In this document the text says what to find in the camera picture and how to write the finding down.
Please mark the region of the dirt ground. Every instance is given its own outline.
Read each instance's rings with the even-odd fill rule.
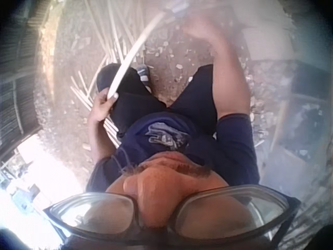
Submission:
[[[151,0],[145,3],[146,19],[149,19],[159,3]],[[294,66],[289,62],[251,62],[239,32],[241,25],[231,9],[217,7],[209,11],[235,44],[250,84],[256,144],[270,135],[270,127],[276,124],[278,113],[275,104],[289,88],[288,84],[285,88],[274,85],[279,84],[286,72],[292,73]],[[153,93],[168,106],[180,95],[198,67],[213,62],[210,47],[184,36],[181,25],[176,20],[158,28],[146,42],[145,64],[150,67]],[[81,86],[80,71],[86,84],[90,84],[104,51],[81,0],[66,1],[66,4],[54,2],[42,32],[40,68],[43,71],[35,93],[37,113],[44,128],[39,135],[45,147],[74,172],[84,187],[93,170],[87,150],[88,110],[71,92],[71,77]],[[273,77],[268,73],[272,70],[275,72]]]

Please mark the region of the nose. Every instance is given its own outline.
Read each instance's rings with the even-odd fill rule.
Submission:
[[[164,227],[182,200],[177,172],[168,167],[150,167],[137,175],[137,201],[145,226]]]

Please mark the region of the glasses lens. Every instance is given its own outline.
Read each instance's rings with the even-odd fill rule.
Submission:
[[[50,213],[72,227],[94,233],[116,234],[130,226],[134,205],[127,197],[87,193],[57,204]]]
[[[259,228],[281,215],[287,201],[259,187],[235,187],[192,197],[178,213],[176,230],[193,239],[222,239]]]

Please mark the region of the hand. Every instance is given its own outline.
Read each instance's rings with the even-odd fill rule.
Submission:
[[[110,109],[118,98],[118,93],[115,93],[113,97],[107,99],[109,88],[103,89],[95,97],[93,108],[89,114],[89,121],[100,122],[104,121],[110,113]]]
[[[189,16],[185,21],[183,30],[186,34],[205,41],[210,41],[215,35],[221,33],[221,29],[202,13]]]

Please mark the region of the dark shorts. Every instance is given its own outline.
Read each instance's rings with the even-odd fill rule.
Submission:
[[[97,77],[97,88],[108,88],[120,65],[110,64],[102,68]],[[118,88],[119,98],[110,117],[118,128],[118,138],[124,137],[130,126],[143,116],[163,111],[174,112],[189,118],[202,128],[205,134],[216,131],[217,113],[213,101],[213,65],[202,66],[192,81],[170,106],[154,97],[142,84],[140,76],[129,68]]]

